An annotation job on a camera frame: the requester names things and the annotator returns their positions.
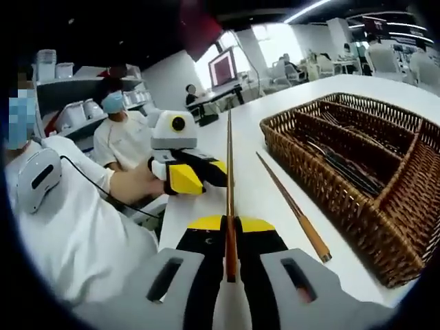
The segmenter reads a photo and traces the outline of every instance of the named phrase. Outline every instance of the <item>monitor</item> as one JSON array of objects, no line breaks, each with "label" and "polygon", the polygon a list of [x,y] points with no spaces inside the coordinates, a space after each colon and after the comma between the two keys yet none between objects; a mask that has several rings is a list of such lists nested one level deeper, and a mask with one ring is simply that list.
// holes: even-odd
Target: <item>monitor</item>
[{"label": "monitor", "polygon": [[237,67],[231,47],[210,61],[208,66],[212,87],[222,86],[237,79]]}]

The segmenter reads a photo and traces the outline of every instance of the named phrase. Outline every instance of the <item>gray gripper housing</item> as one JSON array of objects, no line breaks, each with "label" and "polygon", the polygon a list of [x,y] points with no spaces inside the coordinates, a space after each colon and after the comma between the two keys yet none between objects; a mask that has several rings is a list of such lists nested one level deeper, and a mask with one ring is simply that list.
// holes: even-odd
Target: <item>gray gripper housing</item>
[{"label": "gray gripper housing", "polygon": [[[164,249],[128,278],[121,295],[81,305],[74,313],[97,329],[181,330],[203,259],[203,254]],[[263,254],[261,261],[275,295],[281,330],[367,330],[393,314],[392,309],[360,302],[343,292],[332,271],[299,249]],[[300,299],[288,272],[292,269],[307,279],[315,298],[311,303]],[[158,302],[163,287],[168,290]]]}]

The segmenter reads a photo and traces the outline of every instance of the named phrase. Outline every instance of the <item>wicker basket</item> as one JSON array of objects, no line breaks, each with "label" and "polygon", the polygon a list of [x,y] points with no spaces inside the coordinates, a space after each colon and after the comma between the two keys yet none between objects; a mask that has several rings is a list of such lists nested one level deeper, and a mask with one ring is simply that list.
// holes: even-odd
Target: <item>wicker basket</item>
[{"label": "wicker basket", "polygon": [[[403,285],[419,275],[440,239],[440,127],[391,104],[343,93],[266,118],[260,126],[270,153],[384,285]],[[339,175],[308,146],[310,139],[381,181],[379,196]]]}]

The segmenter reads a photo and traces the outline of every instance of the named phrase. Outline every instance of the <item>black ceiling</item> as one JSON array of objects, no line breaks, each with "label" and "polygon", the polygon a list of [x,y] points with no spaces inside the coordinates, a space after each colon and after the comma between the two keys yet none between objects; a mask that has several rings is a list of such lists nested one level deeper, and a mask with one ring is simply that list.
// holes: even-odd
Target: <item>black ceiling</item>
[{"label": "black ceiling", "polygon": [[[198,0],[225,30],[282,21],[316,0]],[[142,69],[181,50],[177,36],[181,0],[29,1],[18,16],[19,60],[55,49],[58,62]],[[295,23],[325,22],[365,12],[404,10],[398,0],[334,0]],[[398,15],[395,20],[402,21]]]}]

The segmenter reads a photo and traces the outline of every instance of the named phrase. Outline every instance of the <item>wooden chopstick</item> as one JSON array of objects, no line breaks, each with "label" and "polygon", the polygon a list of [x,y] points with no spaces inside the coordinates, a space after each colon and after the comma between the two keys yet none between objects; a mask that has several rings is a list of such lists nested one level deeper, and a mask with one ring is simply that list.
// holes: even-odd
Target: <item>wooden chopstick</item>
[{"label": "wooden chopstick", "polygon": [[232,153],[232,124],[231,110],[228,113],[228,158],[227,158],[227,178],[226,186],[226,279],[228,282],[235,282],[237,273],[237,244],[235,238],[235,214],[234,214],[234,162]]},{"label": "wooden chopstick", "polygon": [[285,201],[287,202],[287,204],[289,204],[291,210],[294,212],[295,217],[298,219],[302,229],[304,230],[304,233],[306,234],[307,238],[309,239],[310,243],[312,244],[313,248],[315,249],[321,261],[323,263],[329,261],[331,259],[329,248],[325,245],[324,241],[316,232],[315,228],[312,226],[308,218],[303,214],[301,209],[295,203],[292,196],[290,196],[290,194],[287,192],[287,189],[280,182],[280,180],[277,178],[277,176],[272,171],[272,169],[267,165],[265,160],[260,156],[258,152],[256,152],[256,155],[260,159],[260,162],[263,164],[266,171],[269,173],[276,187],[280,190],[281,195],[284,197]]}]

